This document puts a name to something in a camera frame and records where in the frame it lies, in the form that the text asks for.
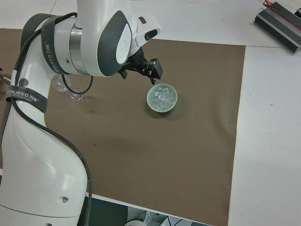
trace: black button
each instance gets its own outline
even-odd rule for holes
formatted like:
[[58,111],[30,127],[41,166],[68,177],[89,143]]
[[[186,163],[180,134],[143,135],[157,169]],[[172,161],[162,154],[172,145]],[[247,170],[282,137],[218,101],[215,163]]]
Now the black button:
[[155,37],[156,35],[158,34],[158,31],[155,29],[155,30],[152,30],[152,31],[149,31],[145,34],[145,40],[150,40],[151,38]]
[[141,21],[141,23],[146,24],[146,20],[142,16],[139,17],[139,20]]

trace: velcro strap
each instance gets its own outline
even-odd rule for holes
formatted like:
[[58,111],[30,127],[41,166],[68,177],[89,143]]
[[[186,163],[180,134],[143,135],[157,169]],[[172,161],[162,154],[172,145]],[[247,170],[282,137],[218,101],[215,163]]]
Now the velcro strap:
[[52,16],[42,25],[42,50],[47,64],[55,73],[68,74],[60,67],[55,55],[55,21],[59,17]]
[[9,98],[25,101],[42,112],[46,112],[48,102],[47,98],[32,89],[22,86],[9,86],[6,91],[6,101]]

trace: clear glass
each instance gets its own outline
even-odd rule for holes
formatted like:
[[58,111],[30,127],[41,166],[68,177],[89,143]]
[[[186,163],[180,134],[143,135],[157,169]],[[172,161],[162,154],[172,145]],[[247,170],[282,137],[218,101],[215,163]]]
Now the clear glass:
[[[75,89],[74,91],[79,93],[82,92],[82,90],[79,88]],[[79,94],[71,93],[70,95],[72,101],[80,101],[83,97],[84,97],[83,94],[79,95]]]
[[[71,87],[71,80],[70,78],[65,75],[65,79],[66,79],[66,82],[67,82],[67,85],[69,87]],[[66,88],[66,86],[64,85],[64,81],[63,81],[63,78],[60,74],[57,74],[56,76],[54,76],[51,80],[51,85],[53,88],[55,88],[57,91],[60,91],[60,92],[65,92],[67,91],[68,89]]]

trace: bowl of ice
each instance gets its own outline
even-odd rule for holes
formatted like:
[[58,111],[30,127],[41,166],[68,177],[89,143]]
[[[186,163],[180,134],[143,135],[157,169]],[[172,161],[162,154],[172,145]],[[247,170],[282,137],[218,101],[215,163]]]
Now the bowl of ice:
[[168,112],[173,109],[177,99],[177,92],[168,84],[158,84],[153,86],[146,97],[149,107],[160,113]]

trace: white robotic arm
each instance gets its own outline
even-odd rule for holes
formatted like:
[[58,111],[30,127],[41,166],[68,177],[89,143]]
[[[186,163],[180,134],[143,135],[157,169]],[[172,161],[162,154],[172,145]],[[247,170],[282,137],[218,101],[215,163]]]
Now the white robotic arm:
[[90,175],[78,150],[46,128],[53,76],[120,73],[126,78],[126,70],[132,70],[154,83],[162,75],[158,60],[146,61],[141,49],[160,26],[149,13],[133,14],[127,0],[78,0],[77,17],[41,18],[42,34],[32,39],[13,71],[0,131],[0,222],[5,226],[75,226],[79,219]]

